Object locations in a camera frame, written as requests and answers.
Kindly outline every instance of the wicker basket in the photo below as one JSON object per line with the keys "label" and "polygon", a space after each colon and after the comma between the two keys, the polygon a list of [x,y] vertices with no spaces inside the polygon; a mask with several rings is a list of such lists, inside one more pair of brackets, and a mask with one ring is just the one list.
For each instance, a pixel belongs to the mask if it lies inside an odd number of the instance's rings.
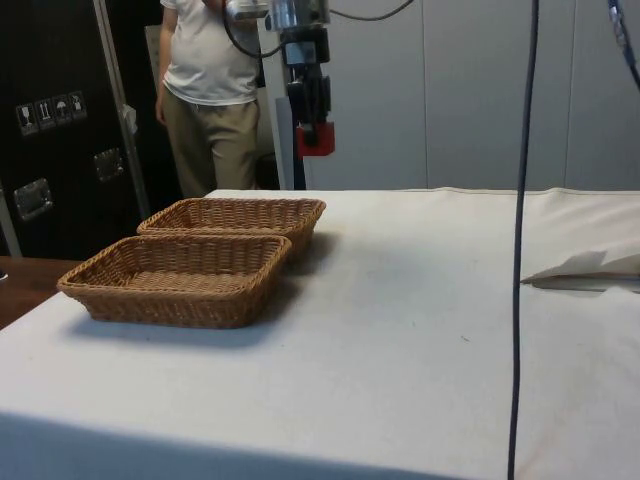
{"label": "wicker basket", "polygon": [[96,320],[238,328],[256,319],[290,248],[277,236],[127,238],[58,288]]}
{"label": "wicker basket", "polygon": [[140,235],[282,235],[298,256],[326,204],[320,200],[200,198],[180,201],[138,227]]}

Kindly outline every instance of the white t-shirt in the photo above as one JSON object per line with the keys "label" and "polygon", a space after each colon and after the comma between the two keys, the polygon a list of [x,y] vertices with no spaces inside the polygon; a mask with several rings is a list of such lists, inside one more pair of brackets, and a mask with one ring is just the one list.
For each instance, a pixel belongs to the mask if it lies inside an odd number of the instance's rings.
{"label": "white t-shirt", "polygon": [[[256,99],[258,63],[236,49],[219,14],[201,0],[160,0],[178,12],[171,42],[171,65],[164,83],[177,97],[199,105],[237,105]],[[256,32],[232,30],[249,51],[257,51]]]}

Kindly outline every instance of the person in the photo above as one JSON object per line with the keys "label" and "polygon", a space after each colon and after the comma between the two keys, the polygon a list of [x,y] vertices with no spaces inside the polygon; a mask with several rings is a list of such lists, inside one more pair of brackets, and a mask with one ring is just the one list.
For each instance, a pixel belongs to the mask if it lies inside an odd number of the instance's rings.
{"label": "person", "polygon": [[[160,3],[156,117],[167,127],[184,196],[255,188],[257,61],[231,43],[220,0]],[[232,30],[257,51],[255,22],[232,24]]]}

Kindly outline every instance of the wooden floor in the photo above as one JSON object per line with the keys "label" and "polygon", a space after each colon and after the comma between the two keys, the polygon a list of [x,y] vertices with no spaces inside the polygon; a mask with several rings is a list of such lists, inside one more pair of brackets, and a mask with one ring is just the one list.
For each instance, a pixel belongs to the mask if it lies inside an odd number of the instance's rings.
{"label": "wooden floor", "polygon": [[79,262],[0,257],[0,330],[56,293],[56,283]]}

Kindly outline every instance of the basket rim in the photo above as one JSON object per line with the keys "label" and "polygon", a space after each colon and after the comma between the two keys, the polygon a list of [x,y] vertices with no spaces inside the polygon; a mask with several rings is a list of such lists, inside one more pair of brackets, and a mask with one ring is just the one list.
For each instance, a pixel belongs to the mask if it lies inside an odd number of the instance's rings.
{"label": "basket rim", "polygon": [[206,294],[203,292],[195,292],[191,290],[163,290],[163,289],[145,289],[145,288],[131,288],[126,286],[116,286],[116,285],[91,285],[87,283],[79,283],[74,282],[71,279],[75,276],[81,274],[88,268],[92,267],[94,264],[101,262],[106,257],[111,255],[114,251],[119,248],[122,248],[123,245],[128,243],[136,243],[136,242],[152,242],[152,243],[164,243],[176,240],[186,240],[189,242],[211,242],[216,240],[224,240],[229,241],[233,239],[245,239],[245,240],[256,240],[256,241],[274,241],[279,244],[279,248],[274,252],[273,257],[269,260],[273,267],[278,267],[281,265],[286,259],[287,254],[292,248],[291,241],[283,236],[278,235],[200,235],[200,236],[189,236],[189,235],[177,235],[177,234],[168,234],[168,235],[154,235],[154,236],[137,236],[137,237],[127,237],[119,240],[118,242],[110,245],[105,248],[98,254],[91,257],[89,260],[83,262],[82,264],[75,267],[73,270],[64,274],[57,282],[57,288],[59,291],[71,296],[87,296],[87,295],[97,295],[103,294],[111,297],[119,297],[119,298],[127,298],[131,296],[144,296],[147,299],[156,299],[162,298],[166,299],[167,297],[181,297],[181,298],[194,298],[200,299],[206,297],[206,299],[211,300],[233,300],[238,297],[251,294],[253,290],[258,288],[262,282],[266,281],[269,270],[268,265],[262,265],[258,271],[256,271],[250,277],[247,277],[247,282],[240,286],[236,291],[227,291],[227,292],[207,292]]}
{"label": "basket rim", "polygon": [[[173,213],[175,210],[180,208],[183,205],[189,205],[194,203],[267,203],[267,204],[278,204],[278,203],[288,203],[288,204],[310,204],[314,206],[313,210],[306,216],[302,217],[301,220],[296,224],[290,227],[199,227],[199,228],[189,228],[189,227],[156,227],[152,226],[154,223],[164,218],[165,216]],[[213,198],[187,198],[184,200],[180,200],[173,205],[161,210],[160,212],[154,214],[144,222],[142,222],[136,232],[138,235],[160,235],[163,232],[175,232],[176,234],[180,233],[191,233],[197,235],[234,235],[242,234],[247,235],[268,235],[268,234],[276,234],[276,235],[291,235],[299,231],[304,231],[308,228],[309,223],[315,224],[323,212],[326,210],[327,204],[323,200],[313,199],[313,198],[227,198],[227,197],[213,197]]]}

